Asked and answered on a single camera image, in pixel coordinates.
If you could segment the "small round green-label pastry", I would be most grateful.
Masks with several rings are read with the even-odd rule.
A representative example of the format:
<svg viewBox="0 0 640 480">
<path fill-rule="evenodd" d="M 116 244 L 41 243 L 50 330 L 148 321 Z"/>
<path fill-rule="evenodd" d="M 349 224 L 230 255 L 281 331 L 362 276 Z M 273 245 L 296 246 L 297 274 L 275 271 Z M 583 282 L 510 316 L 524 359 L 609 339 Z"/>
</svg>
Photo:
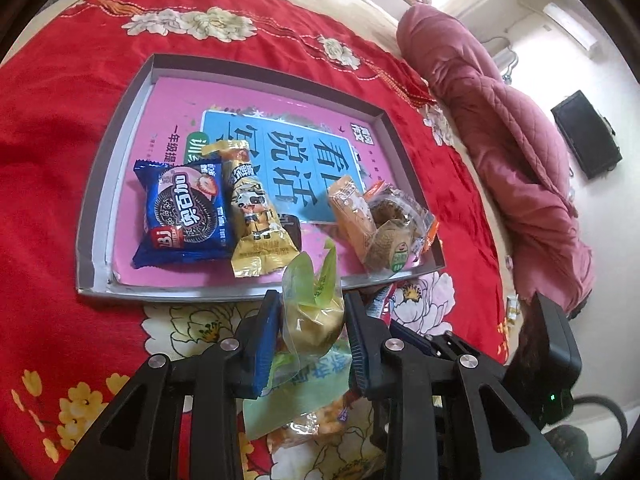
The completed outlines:
<svg viewBox="0 0 640 480">
<path fill-rule="evenodd" d="M 363 265 L 370 273 L 392 275 L 401 271 L 408 259 L 413 229 L 400 220 L 387 220 L 371 236 Z"/>
</svg>

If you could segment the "light green snack packet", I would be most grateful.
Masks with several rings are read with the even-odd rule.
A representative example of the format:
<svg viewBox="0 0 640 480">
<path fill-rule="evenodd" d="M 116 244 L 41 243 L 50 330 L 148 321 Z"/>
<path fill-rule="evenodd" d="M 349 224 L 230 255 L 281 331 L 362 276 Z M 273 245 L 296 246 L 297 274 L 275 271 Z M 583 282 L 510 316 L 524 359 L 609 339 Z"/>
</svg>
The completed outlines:
<svg viewBox="0 0 640 480">
<path fill-rule="evenodd" d="M 352 352 L 339 339 L 327 354 L 311 362 L 287 382 L 267 390 L 257 400 L 243 402 L 245 434 L 257 440 L 296 417 L 336 401 L 349 388 Z"/>
</svg>

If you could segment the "clear pack yellow pastry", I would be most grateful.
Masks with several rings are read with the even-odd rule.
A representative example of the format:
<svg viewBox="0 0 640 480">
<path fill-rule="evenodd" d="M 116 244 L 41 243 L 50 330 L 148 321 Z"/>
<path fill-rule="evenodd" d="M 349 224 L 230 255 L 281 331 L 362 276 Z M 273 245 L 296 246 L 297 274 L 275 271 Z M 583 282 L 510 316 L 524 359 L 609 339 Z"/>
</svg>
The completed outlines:
<svg viewBox="0 0 640 480">
<path fill-rule="evenodd" d="M 325 356 L 343 329 L 344 299 L 337 269 L 337 249 L 330 238 L 324 259 L 314 270 L 310 255 L 298 254 L 282 280 L 282 339 L 279 372 L 286 378 Z"/>
</svg>

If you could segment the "orange-edged brown snack pack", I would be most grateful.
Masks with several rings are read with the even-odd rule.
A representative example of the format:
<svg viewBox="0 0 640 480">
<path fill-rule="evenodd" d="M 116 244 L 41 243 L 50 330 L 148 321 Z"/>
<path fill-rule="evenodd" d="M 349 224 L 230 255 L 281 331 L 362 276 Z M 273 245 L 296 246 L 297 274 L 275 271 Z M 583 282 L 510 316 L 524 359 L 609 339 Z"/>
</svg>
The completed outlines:
<svg viewBox="0 0 640 480">
<path fill-rule="evenodd" d="M 393 220 L 411 232 L 411 252 L 420 256 L 434 243 L 439 221 L 425 206 L 396 186 L 378 180 L 364 192 L 373 220 L 377 226 Z"/>
</svg>

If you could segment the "orange cat biscuit pack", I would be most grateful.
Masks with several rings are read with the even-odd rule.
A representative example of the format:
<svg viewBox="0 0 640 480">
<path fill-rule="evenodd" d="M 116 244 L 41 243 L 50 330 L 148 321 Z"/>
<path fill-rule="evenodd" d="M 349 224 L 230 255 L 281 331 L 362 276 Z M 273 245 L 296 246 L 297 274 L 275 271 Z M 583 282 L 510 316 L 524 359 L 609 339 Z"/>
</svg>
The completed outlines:
<svg viewBox="0 0 640 480">
<path fill-rule="evenodd" d="M 361 263 L 376 232 L 369 205 L 352 177 L 345 174 L 328 188 L 329 204 L 342 235 L 354 248 Z"/>
</svg>

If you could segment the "yellow wafer bar pack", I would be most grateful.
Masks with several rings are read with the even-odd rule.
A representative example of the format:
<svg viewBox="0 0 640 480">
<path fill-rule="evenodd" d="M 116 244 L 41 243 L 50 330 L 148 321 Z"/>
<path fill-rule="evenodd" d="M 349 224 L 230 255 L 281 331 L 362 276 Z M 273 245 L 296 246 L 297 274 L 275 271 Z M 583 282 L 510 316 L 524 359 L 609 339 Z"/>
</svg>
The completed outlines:
<svg viewBox="0 0 640 480">
<path fill-rule="evenodd" d="M 221 140 L 202 148 L 204 158 L 222 162 L 236 245 L 231 266 L 236 278 L 258 278 L 285 268 L 297 255 L 290 234 L 280 222 L 265 185 L 255 174 L 250 144 Z"/>
</svg>

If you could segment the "blue oreo cookie pack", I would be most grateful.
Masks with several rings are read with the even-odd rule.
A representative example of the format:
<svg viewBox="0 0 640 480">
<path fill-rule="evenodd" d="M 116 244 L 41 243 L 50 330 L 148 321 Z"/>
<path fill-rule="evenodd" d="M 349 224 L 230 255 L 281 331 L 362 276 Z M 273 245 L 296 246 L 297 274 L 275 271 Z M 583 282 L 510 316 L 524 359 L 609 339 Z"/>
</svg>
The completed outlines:
<svg viewBox="0 0 640 480">
<path fill-rule="evenodd" d="M 231 258 L 235 236 L 218 155 L 181 166 L 138 160 L 134 173 L 145 190 L 134 268 Z"/>
</svg>

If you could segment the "red panda snack pack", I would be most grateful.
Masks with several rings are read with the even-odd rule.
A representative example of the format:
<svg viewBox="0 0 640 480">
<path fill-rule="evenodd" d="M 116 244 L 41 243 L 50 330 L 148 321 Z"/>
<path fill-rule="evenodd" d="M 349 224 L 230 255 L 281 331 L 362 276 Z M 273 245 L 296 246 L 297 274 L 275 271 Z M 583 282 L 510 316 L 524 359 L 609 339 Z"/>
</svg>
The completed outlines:
<svg viewBox="0 0 640 480">
<path fill-rule="evenodd" d="M 390 316 L 390 308 L 388 305 L 390 304 L 390 297 L 393 296 L 394 290 L 394 285 L 386 285 L 367 296 L 364 307 L 370 318 L 385 320 Z"/>
</svg>

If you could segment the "clear pack rice crackers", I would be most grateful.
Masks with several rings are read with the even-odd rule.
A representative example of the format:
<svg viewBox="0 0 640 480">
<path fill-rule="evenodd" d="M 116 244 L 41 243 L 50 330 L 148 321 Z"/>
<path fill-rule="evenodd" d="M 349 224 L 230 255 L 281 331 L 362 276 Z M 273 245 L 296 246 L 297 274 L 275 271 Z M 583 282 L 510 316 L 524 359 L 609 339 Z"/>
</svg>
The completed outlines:
<svg viewBox="0 0 640 480">
<path fill-rule="evenodd" d="M 373 410 L 370 401 L 345 394 L 331 404 L 296 417 L 266 435 L 271 453 L 310 444 L 322 456 L 336 454 L 343 462 L 378 457 L 371 443 Z"/>
</svg>

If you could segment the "pink quilted comforter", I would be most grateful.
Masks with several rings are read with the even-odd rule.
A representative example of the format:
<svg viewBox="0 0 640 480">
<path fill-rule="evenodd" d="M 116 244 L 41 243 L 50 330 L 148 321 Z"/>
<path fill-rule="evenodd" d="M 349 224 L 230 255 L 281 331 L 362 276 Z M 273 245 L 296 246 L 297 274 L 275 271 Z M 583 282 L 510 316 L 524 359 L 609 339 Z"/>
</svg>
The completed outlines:
<svg viewBox="0 0 640 480">
<path fill-rule="evenodd" d="M 594 285 L 591 248 L 570 200 L 570 163 L 558 128 L 505 84 L 486 48 L 456 18 L 429 4 L 399 21 L 402 56 L 448 108 L 475 170 L 501 211 L 512 242 L 520 297 L 541 294 L 567 313 Z"/>
</svg>

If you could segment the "black television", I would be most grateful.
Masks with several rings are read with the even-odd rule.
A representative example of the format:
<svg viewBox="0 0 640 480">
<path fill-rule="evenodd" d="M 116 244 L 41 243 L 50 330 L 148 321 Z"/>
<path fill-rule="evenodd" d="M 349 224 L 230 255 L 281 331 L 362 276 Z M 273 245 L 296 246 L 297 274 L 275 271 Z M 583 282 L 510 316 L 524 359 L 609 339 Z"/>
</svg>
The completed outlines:
<svg viewBox="0 0 640 480">
<path fill-rule="evenodd" d="M 622 160 L 611 125 L 580 90 L 555 105 L 551 113 L 588 180 L 613 170 Z"/>
</svg>

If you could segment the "pink blue workbook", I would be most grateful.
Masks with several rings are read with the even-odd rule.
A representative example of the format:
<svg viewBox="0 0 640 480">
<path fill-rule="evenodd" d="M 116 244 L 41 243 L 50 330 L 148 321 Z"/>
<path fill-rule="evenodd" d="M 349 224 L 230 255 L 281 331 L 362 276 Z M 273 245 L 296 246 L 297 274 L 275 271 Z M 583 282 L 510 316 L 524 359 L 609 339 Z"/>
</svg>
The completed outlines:
<svg viewBox="0 0 640 480">
<path fill-rule="evenodd" d="M 155 76 L 132 132 L 114 277 L 169 290 L 276 282 L 301 252 L 322 261 L 338 194 L 380 181 L 421 197 L 380 110 Z"/>
</svg>

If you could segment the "grey shallow box tray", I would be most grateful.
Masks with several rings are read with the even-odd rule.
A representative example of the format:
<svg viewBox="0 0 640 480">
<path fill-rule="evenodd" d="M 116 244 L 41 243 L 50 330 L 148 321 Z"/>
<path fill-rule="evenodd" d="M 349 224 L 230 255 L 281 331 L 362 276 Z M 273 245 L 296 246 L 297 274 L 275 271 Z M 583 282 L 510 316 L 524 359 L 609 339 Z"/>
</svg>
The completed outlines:
<svg viewBox="0 0 640 480">
<path fill-rule="evenodd" d="M 346 289 L 444 265 L 433 211 L 388 115 L 277 70 L 151 55 L 96 153 L 77 291 L 254 300 L 280 286 L 295 256 Z"/>
</svg>

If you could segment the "white air conditioner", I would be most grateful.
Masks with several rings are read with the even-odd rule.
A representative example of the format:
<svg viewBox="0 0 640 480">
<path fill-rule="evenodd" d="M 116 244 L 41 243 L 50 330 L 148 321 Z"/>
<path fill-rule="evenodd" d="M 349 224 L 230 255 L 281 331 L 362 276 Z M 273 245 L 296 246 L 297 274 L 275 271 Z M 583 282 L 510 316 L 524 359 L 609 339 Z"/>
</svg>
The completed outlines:
<svg viewBox="0 0 640 480">
<path fill-rule="evenodd" d="M 547 3 L 542 12 L 544 12 L 544 15 L 550 18 L 556 26 L 559 26 L 571 40 L 576 42 L 588 58 L 592 58 L 593 55 L 597 53 L 599 47 L 597 37 L 556 3 Z"/>
</svg>

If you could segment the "red floral blanket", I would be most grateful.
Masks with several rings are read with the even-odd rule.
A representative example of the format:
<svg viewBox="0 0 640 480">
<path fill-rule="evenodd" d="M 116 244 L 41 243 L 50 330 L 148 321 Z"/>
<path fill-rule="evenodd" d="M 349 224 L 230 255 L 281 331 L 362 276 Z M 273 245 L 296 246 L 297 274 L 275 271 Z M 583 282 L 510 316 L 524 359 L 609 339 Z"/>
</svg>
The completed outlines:
<svg viewBox="0 0 640 480">
<path fill-rule="evenodd" d="M 440 221 L 446 268 L 426 329 L 504 362 L 498 252 L 461 155 L 438 145 L 426 85 L 398 55 L 288 0 L 72 0 L 1 70 L 1 437 L 50 479 L 151 353 L 190 356 L 254 304 L 101 304 L 75 290 L 82 196 L 107 123 L 155 53 L 225 58 L 354 94 L 390 115 Z"/>
</svg>

